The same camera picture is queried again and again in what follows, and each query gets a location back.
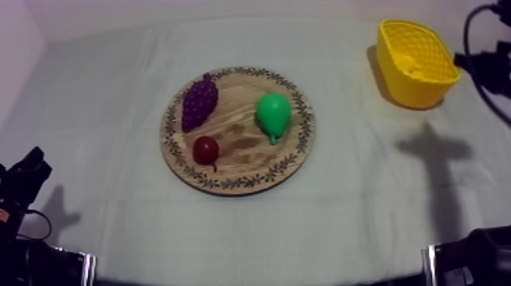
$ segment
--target table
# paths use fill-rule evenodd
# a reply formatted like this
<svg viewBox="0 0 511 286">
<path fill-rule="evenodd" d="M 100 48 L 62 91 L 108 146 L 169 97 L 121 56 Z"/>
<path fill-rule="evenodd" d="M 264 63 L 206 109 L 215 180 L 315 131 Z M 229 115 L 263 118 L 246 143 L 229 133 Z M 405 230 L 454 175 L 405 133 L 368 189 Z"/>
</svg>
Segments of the table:
<svg viewBox="0 0 511 286">
<path fill-rule="evenodd" d="M 390 104 L 370 61 L 376 28 L 234 17 L 54 43 L 0 136 L 0 161 L 46 152 L 54 171 L 33 207 L 52 219 L 49 243 L 97 255 L 103 278 L 332 285 L 417 273 L 420 248 L 509 223 L 511 132 L 466 74 L 435 109 Z M 440 35 L 460 50 L 457 33 Z M 190 189 L 158 141 L 172 96 L 234 65 L 289 78 L 317 122 L 294 176 L 238 199 Z M 38 223 L 27 218 L 24 231 L 44 231 Z"/>
</svg>

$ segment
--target plastic basket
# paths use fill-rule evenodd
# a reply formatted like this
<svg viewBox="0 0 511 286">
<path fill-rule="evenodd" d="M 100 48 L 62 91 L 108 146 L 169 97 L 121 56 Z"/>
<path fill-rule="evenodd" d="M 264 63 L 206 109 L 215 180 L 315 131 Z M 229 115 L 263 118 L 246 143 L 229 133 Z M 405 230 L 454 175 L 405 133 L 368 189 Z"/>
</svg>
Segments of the plastic basket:
<svg viewBox="0 0 511 286">
<path fill-rule="evenodd" d="M 409 21 L 380 23 L 376 56 L 390 95 L 411 108 L 437 105 L 461 77 L 438 35 Z"/>
</svg>

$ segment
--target round wooden board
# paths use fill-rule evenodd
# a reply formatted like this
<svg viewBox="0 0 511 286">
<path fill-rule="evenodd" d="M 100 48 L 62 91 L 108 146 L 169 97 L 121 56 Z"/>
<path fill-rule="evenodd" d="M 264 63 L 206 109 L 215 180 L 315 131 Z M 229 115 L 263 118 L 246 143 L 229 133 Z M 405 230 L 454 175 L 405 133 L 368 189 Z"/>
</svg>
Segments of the round wooden board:
<svg viewBox="0 0 511 286">
<path fill-rule="evenodd" d="M 214 195 L 251 195 L 269 189 L 291 176 L 305 161 L 316 135 L 316 121 L 306 97 L 282 76 L 253 67 L 210 71 L 218 88 L 218 105 L 204 125 L 183 133 L 183 96 L 195 81 L 185 85 L 163 115 L 160 143 L 163 157 L 181 180 Z M 291 103 L 292 117 L 276 145 L 255 121 L 256 104 L 269 93 L 279 93 Z M 217 172 L 194 162 L 192 146 L 200 136 L 215 138 L 220 146 Z"/>
</svg>

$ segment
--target plastic fruit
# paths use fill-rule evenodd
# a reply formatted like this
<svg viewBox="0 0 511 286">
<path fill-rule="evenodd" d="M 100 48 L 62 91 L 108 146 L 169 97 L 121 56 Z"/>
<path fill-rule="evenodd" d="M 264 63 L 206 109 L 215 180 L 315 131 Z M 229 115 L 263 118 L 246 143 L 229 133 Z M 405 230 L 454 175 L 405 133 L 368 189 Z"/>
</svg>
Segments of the plastic fruit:
<svg viewBox="0 0 511 286">
<path fill-rule="evenodd" d="M 218 89 L 210 74 L 192 84 L 182 100 L 181 129 L 188 133 L 204 124 L 218 103 Z"/>
<path fill-rule="evenodd" d="M 214 162 L 218 159 L 219 153 L 218 143 L 211 137 L 202 136 L 193 143 L 193 160 L 197 164 L 212 165 L 215 172 L 217 171 L 217 166 Z"/>
<path fill-rule="evenodd" d="M 255 112 L 264 131 L 270 136 L 270 142 L 281 137 L 291 118 L 291 105 L 282 94 L 266 94 L 257 103 Z"/>
</svg>

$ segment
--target red apple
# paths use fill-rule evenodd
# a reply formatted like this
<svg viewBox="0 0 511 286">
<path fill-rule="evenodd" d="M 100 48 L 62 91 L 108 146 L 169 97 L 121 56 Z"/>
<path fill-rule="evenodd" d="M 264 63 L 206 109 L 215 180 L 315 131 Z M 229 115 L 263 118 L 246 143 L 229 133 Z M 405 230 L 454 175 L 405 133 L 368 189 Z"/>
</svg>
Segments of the red apple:
<svg viewBox="0 0 511 286">
<path fill-rule="evenodd" d="M 219 153 L 218 143 L 211 137 L 202 136 L 193 143 L 193 160 L 197 164 L 212 165 L 215 172 L 217 171 L 217 166 L 214 162 L 218 159 Z"/>
</svg>

